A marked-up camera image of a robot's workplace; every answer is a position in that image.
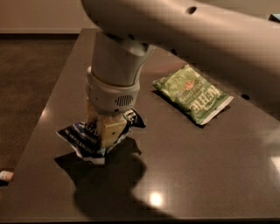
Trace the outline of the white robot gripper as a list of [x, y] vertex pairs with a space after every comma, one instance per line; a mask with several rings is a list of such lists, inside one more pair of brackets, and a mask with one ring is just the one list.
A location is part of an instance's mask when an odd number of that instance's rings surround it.
[[132, 109], [136, 104], [139, 90], [139, 82], [130, 87], [109, 85], [98, 80], [91, 67], [87, 69], [87, 121], [91, 123], [97, 119], [97, 134], [101, 147], [111, 146], [127, 124], [123, 114], [110, 114]]

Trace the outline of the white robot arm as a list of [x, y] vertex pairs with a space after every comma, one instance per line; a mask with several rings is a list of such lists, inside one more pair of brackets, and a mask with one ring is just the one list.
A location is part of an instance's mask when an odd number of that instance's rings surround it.
[[280, 26], [194, 0], [81, 0], [100, 27], [87, 95], [101, 115], [131, 109], [153, 46], [173, 53], [280, 116]]

